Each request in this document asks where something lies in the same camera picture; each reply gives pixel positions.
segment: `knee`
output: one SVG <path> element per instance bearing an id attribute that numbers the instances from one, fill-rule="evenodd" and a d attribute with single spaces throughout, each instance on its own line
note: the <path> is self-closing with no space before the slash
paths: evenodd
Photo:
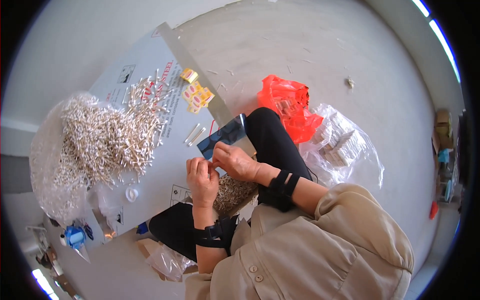
<path id="1" fill-rule="evenodd" d="M 161 239 L 162 235 L 165 233 L 165 228 L 166 227 L 166 222 L 165 218 L 162 217 L 161 214 L 156 215 L 155 217 L 150 219 L 150 222 L 148 223 L 148 230 L 152 233 L 154 237 L 157 239 Z"/>
<path id="2" fill-rule="evenodd" d="M 270 119 L 270 118 L 280 119 L 280 117 L 277 115 L 276 112 L 274 112 L 273 110 L 271 110 L 269 108 L 265 108 L 265 107 L 257 108 L 250 115 L 248 115 L 249 120 L 261 121 L 261 120 L 267 120 L 267 119 Z"/>

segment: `concrete floor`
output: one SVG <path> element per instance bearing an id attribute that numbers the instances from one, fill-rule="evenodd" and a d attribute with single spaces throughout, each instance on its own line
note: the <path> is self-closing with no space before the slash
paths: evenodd
<path id="1" fill-rule="evenodd" d="M 354 0 L 242 1 L 175 30 L 204 70 L 218 72 L 208 77 L 228 88 L 220 94 L 232 113 L 255 109 L 261 80 L 276 74 L 307 84 L 311 107 L 328 103 L 359 125 L 385 167 L 384 186 L 372 193 L 409 237 L 418 271 L 436 229 L 428 219 L 434 110 L 415 63 L 378 15 Z M 353 92 L 347 76 L 356 82 Z M 91 264 L 60 247 L 55 230 L 50 234 L 85 299 L 183 298 L 183 284 L 158 280 L 144 263 L 133 232 L 92 251 Z"/>

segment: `hand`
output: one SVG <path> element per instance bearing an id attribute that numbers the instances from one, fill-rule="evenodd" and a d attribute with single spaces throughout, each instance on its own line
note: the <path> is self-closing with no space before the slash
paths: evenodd
<path id="1" fill-rule="evenodd" d="M 218 142 L 213 149 L 213 167 L 221 167 L 230 177 L 241 181 L 255 181 L 260 163 L 238 147 Z"/>
<path id="2" fill-rule="evenodd" d="M 187 183 L 192 192 L 193 207 L 212 208 L 218 192 L 219 174 L 208 160 L 187 160 Z"/>

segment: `fingers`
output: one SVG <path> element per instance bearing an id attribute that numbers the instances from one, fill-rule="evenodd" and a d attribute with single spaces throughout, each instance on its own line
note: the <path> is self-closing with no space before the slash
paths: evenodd
<path id="1" fill-rule="evenodd" d="M 210 181 L 218 181 L 220 179 L 220 174 L 214 169 L 210 169 Z"/>
<path id="2" fill-rule="evenodd" d="M 207 178 L 208 177 L 208 160 L 202 160 L 198 163 L 197 175 Z"/>
<path id="3" fill-rule="evenodd" d="M 225 169 L 223 168 L 223 166 L 224 166 L 224 164 L 222 164 L 221 162 L 218 161 L 218 162 L 216 162 L 216 163 L 213 164 L 213 169 L 216 169 L 216 168 L 220 167 L 220 168 L 222 168 L 223 170 L 225 170 Z"/>
<path id="4" fill-rule="evenodd" d="M 192 168 L 192 160 L 187 159 L 187 175 L 190 174 L 190 169 Z"/>
<path id="5" fill-rule="evenodd" d="M 202 160 L 205 160 L 203 157 L 196 157 L 192 159 L 192 165 L 190 167 L 190 173 L 192 174 L 197 174 L 197 168 L 198 168 L 198 163 L 201 162 Z"/>
<path id="6" fill-rule="evenodd" d="M 217 148 L 217 146 L 215 145 L 215 148 L 213 149 L 213 155 L 212 155 L 212 161 L 213 161 L 214 164 L 216 162 L 225 163 L 228 159 L 228 156 L 229 156 L 228 152 L 226 152 L 222 148 Z"/>
<path id="7" fill-rule="evenodd" d="M 222 150 L 225 151 L 225 152 L 228 152 L 229 149 L 231 148 L 231 146 L 230 146 L 230 145 L 227 145 L 227 144 L 224 143 L 224 142 L 217 142 L 217 143 L 215 144 L 214 150 L 217 149 L 217 148 L 222 149 Z"/>

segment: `yellow box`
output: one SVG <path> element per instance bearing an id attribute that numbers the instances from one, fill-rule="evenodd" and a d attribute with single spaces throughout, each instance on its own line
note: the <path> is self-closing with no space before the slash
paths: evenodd
<path id="1" fill-rule="evenodd" d="M 181 96 L 183 99 L 185 99 L 185 101 L 187 101 L 188 103 L 190 103 L 192 101 L 191 97 L 192 95 L 187 91 L 187 90 L 184 90 L 182 93 L 181 93 Z"/>
<path id="2" fill-rule="evenodd" d="M 192 83 L 197 79 L 198 74 L 192 69 L 185 69 L 183 72 L 180 74 L 180 78 L 183 78 L 184 80 L 188 81 L 188 83 Z"/>
<path id="3" fill-rule="evenodd" d="M 200 111 L 200 108 L 197 108 L 192 103 L 190 103 L 187 107 L 187 111 L 192 112 L 194 114 L 198 114 L 198 112 Z"/>
<path id="4" fill-rule="evenodd" d="M 200 91 L 202 87 L 198 83 L 198 81 L 195 81 L 193 84 L 189 84 L 185 90 L 181 93 L 181 96 L 183 99 L 185 99 L 188 103 L 192 101 L 192 96 L 194 93 Z"/>
<path id="5" fill-rule="evenodd" d="M 203 91 L 204 91 L 204 98 L 203 98 L 203 102 L 202 102 L 202 107 L 208 107 L 208 103 L 210 101 L 212 101 L 213 97 L 215 97 L 215 95 L 210 92 L 210 90 L 208 89 L 208 87 L 204 87 L 203 88 Z"/>
<path id="6" fill-rule="evenodd" d="M 200 91 L 202 89 L 202 86 L 198 81 L 195 81 L 194 83 L 192 83 L 192 85 L 197 89 L 197 91 Z"/>
<path id="7" fill-rule="evenodd" d="M 205 95 L 203 94 L 202 91 L 198 91 L 196 93 L 193 93 L 193 95 L 190 97 L 190 103 L 193 104 L 197 108 L 202 107 L 202 103 L 204 102 L 204 97 Z"/>

